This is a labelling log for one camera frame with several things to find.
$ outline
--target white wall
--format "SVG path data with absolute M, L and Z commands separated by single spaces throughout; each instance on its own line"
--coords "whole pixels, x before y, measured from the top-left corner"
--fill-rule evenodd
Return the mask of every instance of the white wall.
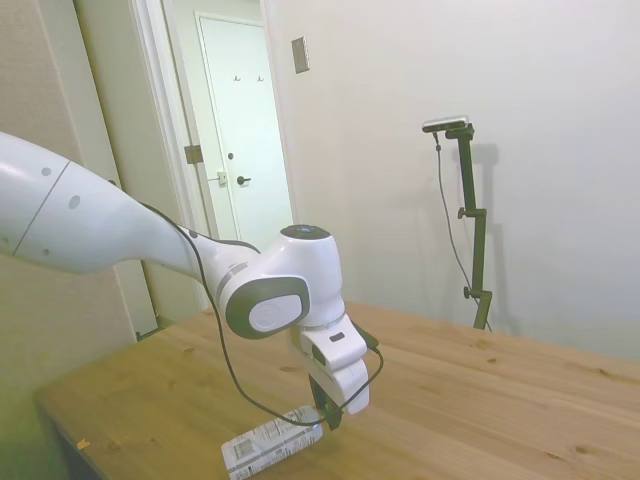
M 185 64 L 195 120 L 205 158 L 207 176 L 214 178 L 224 169 L 216 122 L 211 105 L 207 74 L 196 23 L 196 12 L 260 21 L 260 3 L 252 0 L 172 0 L 180 48 Z M 211 197 L 219 238 L 235 239 L 235 231 L 228 187 L 210 182 Z
M 297 220 L 335 234 L 347 298 L 473 323 L 420 131 L 466 113 L 494 327 L 640 359 L 638 2 L 267 0 L 266 11 Z M 301 35 L 311 71 L 295 75 Z M 457 151 L 444 145 L 455 215 Z M 453 222 L 470 269 L 473 223 Z

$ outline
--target wall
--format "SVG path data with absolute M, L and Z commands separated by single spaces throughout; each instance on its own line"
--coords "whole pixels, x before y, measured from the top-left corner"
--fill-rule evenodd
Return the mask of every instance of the wall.
M 502 331 L 640 359 L 640 4 L 267 0 L 298 221 L 331 230 L 351 300 L 471 325 L 427 119 L 468 114 Z M 305 35 L 311 71 L 295 75 Z M 444 188 L 462 203 L 457 151 Z M 452 220 L 470 268 L 472 222 Z
M 75 1 L 124 190 L 182 218 L 131 0 Z M 195 280 L 145 264 L 158 315 L 179 321 L 200 312 Z
M 224 169 L 216 122 L 211 105 L 207 73 L 202 56 L 196 12 L 236 19 L 261 21 L 260 4 L 252 0 L 172 0 L 173 15 L 180 40 L 189 91 L 193 101 L 196 123 L 207 176 L 214 178 Z M 219 238 L 236 239 L 235 224 L 229 200 L 229 189 L 210 182 Z
M 62 80 L 55 42 L 81 37 L 71 2 L 53 3 L 56 16 L 45 20 L 36 0 L 0 0 L 0 130 L 89 166 L 81 123 L 98 131 L 104 123 L 92 84 L 70 91 Z M 81 66 L 86 56 L 76 60 Z M 77 96 L 87 116 L 72 116 Z M 0 478 L 67 478 L 33 393 L 134 341 L 114 270 L 79 277 L 0 256 Z

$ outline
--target bottle label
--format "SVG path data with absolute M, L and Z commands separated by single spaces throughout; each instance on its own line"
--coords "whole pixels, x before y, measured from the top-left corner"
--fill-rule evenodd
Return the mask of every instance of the bottle label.
M 285 417 L 299 422 L 318 420 L 312 407 L 301 407 Z M 276 418 L 222 445 L 222 456 L 231 480 L 244 480 L 313 445 L 322 437 L 322 426 L 300 427 Z

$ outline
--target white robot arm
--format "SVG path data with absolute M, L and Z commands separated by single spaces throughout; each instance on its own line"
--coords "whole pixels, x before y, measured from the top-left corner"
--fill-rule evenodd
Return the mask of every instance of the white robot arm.
M 317 382 L 312 389 L 337 405 L 367 382 L 367 344 L 345 313 L 329 233 L 287 227 L 260 254 L 244 242 L 183 231 L 234 333 L 260 339 L 289 328 L 292 350 Z M 77 273 L 139 259 L 202 281 L 191 245 L 160 215 L 81 166 L 2 132 L 0 252 Z M 344 411 L 357 413 L 368 402 L 367 387 Z

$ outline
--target wooden table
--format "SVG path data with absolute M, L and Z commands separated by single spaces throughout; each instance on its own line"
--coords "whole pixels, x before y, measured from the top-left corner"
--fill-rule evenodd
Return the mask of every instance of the wooden table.
M 256 479 L 640 479 L 640 364 L 348 311 L 386 359 L 371 405 Z M 227 339 L 255 398 L 281 412 L 312 403 L 283 335 Z M 235 391 L 211 313 L 61 379 L 39 401 L 93 469 L 117 480 L 228 478 L 220 445 L 269 420 Z

